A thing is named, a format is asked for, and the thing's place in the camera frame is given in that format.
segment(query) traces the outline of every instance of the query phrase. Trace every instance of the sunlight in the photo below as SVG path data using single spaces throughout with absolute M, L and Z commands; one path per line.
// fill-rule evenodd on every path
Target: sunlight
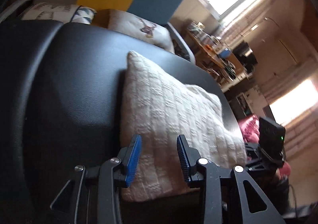
M 287 125 L 318 102 L 318 92 L 311 80 L 305 80 L 295 89 L 270 105 L 277 123 Z

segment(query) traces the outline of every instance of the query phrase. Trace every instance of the black leather sofa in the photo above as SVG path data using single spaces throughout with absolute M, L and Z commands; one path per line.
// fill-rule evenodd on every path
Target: black leather sofa
M 0 48 L 0 219 L 4 223 L 25 223 L 32 214 L 48 210 L 74 166 L 100 165 L 117 155 L 129 50 L 154 61 L 182 83 L 218 95 L 225 127 L 240 134 L 226 98 L 208 73 L 130 36 L 80 23 L 3 22 Z M 197 195 L 186 197 L 196 203 Z M 180 204 L 176 200 L 123 202 L 123 220 L 162 223 L 177 218 L 186 200 Z M 132 212 L 140 219 L 132 220 Z

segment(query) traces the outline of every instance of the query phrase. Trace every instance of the white knit cushion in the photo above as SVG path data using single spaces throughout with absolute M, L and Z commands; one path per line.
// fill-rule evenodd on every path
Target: white knit cushion
M 245 165 L 243 139 L 224 128 L 216 95 L 182 84 L 136 52 L 129 52 L 127 60 L 120 142 L 126 147 L 133 134 L 140 134 L 142 152 L 131 187 L 122 190 L 124 200 L 140 202 L 190 191 L 176 149 L 179 134 L 219 166 Z

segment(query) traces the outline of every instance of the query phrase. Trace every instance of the sofa armrest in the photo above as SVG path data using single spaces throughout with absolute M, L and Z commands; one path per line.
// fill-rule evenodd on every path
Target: sofa armrest
M 16 0 L 9 7 L 7 7 L 2 13 L 0 13 L 0 23 L 14 13 L 20 6 L 30 0 Z
M 194 54 L 192 53 L 191 49 L 189 48 L 187 43 L 184 41 L 184 39 L 177 32 L 177 30 L 169 22 L 165 25 L 165 27 L 169 31 L 171 39 L 175 40 L 178 46 L 182 49 L 182 52 L 186 57 L 185 59 L 187 59 L 193 64 L 196 64 L 196 59 L 194 57 Z

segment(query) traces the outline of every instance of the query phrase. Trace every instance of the wall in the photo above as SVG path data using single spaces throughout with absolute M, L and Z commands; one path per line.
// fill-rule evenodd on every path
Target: wall
M 318 144 L 312 144 L 310 148 L 291 160 L 291 175 L 289 183 L 295 189 L 297 206 L 307 205 L 318 201 Z M 290 189 L 289 201 L 294 206 L 293 194 Z
M 301 31 L 318 51 L 318 13 L 310 0 L 305 1 L 305 14 Z
M 262 95 L 259 90 L 258 86 L 254 86 L 253 88 L 249 89 L 245 95 L 249 100 L 250 108 L 252 109 L 253 113 L 258 117 L 266 117 L 263 108 L 268 105 L 266 99 Z
M 218 21 L 198 0 L 183 0 L 170 22 L 180 32 L 192 20 L 196 23 L 202 22 L 208 33 L 218 26 Z
M 287 159 L 303 154 L 304 150 L 318 142 L 318 108 L 313 106 L 286 126 L 285 151 Z
M 256 65 L 256 71 L 253 78 L 242 81 L 226 92 L 225 96 L 228 100 L 255 85 L 261 85 L 275 77 L 275 73 L 278 74 L 293 65 L 295 61 L 289 52 L 296 62 L 305 60 L 308 55 L 318 56 L 312 44 L 300 32 L 304 11 L 304 0 L 276 0 L 261 15 L 261 18 L 268 17 L 274 21 L 263 21 L 258 28 L 244 38 L 259 62 Z

